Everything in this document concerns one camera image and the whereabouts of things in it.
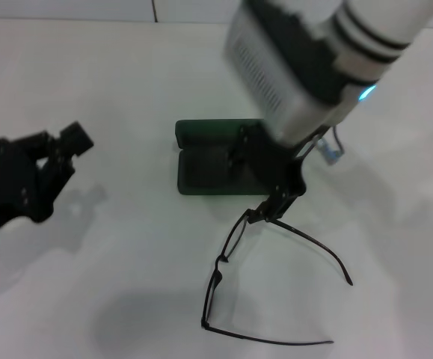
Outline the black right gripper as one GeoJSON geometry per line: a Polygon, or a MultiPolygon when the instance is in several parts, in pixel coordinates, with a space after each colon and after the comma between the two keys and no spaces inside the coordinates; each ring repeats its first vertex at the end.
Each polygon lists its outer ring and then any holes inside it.
{"type": "Polygon", "coordinates": [[[305,194],[302,160],[292,148],[278,144],[260,123],[240,126],[230,148],[233,170],[247,168],[269,197],[248,212],[248,223],[271,222],[283,217],[294,201],[305,194]]]}

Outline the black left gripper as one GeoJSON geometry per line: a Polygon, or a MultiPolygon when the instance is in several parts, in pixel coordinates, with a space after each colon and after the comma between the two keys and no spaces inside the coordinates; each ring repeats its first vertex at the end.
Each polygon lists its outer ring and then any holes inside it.
{"type": "Polygon", "coordinates": [[[46,221],[75,173],[72,156],[93,146],[79,122],[58,137],[43,131],[16,140],[0,138],[0,227],[18,217],[37,224],[46,221]]]}

